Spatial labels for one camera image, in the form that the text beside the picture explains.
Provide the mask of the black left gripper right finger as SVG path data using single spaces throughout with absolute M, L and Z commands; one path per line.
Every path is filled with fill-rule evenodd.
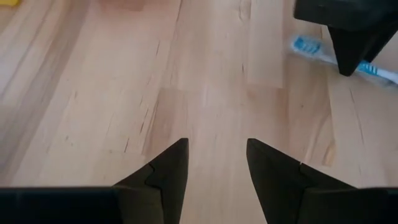
M 297 223 L 306 189 L 354 188 L 258 139 L 248 139 L 246 157 L 267 223 Z

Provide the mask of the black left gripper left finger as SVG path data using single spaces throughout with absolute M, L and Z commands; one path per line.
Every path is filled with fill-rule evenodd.
M 179 224 L 187 186 L 189 143 L 181 138 L 117 182 L 123 223 Z

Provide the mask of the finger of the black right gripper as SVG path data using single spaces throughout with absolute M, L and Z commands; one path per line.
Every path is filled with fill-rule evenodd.
M 327 26 L 339 72 L 349 77 L 397 32 L 397 0 L 296 0 L 294 17 Z

